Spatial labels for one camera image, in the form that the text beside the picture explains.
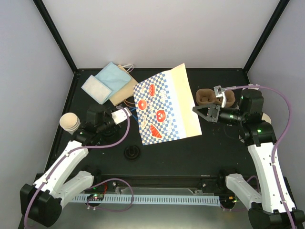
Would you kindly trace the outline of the checkered pastry paper bag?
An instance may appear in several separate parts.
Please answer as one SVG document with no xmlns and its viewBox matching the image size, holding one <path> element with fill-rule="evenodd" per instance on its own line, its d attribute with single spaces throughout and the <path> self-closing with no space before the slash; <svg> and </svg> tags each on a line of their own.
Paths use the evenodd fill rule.
<svg viewBox="0 0 305 229">
<path fill-rule="evenodd" d="M 133 98 L 144 146 L 202 134 L 184 64 L 136 84 Z"/>
</svg>

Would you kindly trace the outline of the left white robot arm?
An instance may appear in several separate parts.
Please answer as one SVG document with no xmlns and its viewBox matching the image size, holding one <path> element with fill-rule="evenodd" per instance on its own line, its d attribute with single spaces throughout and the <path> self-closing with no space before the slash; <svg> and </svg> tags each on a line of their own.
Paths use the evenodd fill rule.
<svg viewBox="0 0 305 229">
<path fill-rule="evenodd" d="M 80 171 L 68 179 L 75 167 L 88 155 L 91 149 L 105 149 L 117 146 L 127 135 L 115 143 L 101 145 L 106 132 L 122 122 L 130 123 L 129 109 L 121 106 L 109 112 L 103 105 L 94 104 L 87 111 L 84 123 L 74 113 L 66 113 L 60 118 L 60 126 L 71 134 L 71 140 L 53 165 L 32 185 L 25 184 L 20 190 L 23 226 L 31 228 L 28 220 L 46 227 L 52 226 L 59 218 L 63 208 L 80 192 L 98 190 L 102 178 L 88 171 Z"/>
</svg>

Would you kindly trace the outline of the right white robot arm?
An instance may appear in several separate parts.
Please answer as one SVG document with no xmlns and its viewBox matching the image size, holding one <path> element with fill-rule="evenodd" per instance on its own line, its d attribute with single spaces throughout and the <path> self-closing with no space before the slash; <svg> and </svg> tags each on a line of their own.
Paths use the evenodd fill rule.
<svg viewBox="0 0 305 229">
<path fill-rule="evenodd" d="M 209 103 L 193 111 L 211 123 L 239 127 L 240 136 L 247 146 L 255 165 L 260 190 L 256 191 L 240 174 L 228 174 L 217 179 L 221 192 L 231 190 L 248 210 L 254 229 L 294 229 L 304 223 L 305 213 L 297 209 L 281 172 L 277 157 L 280 140 L 272 125 L 263 120 L 264 98 L 255 86 L 241 87 L 238 108 L 226 107 L 228 88 L 214 87 L 214 94 L 222 98 L 221 104 Z"/>
</svg>

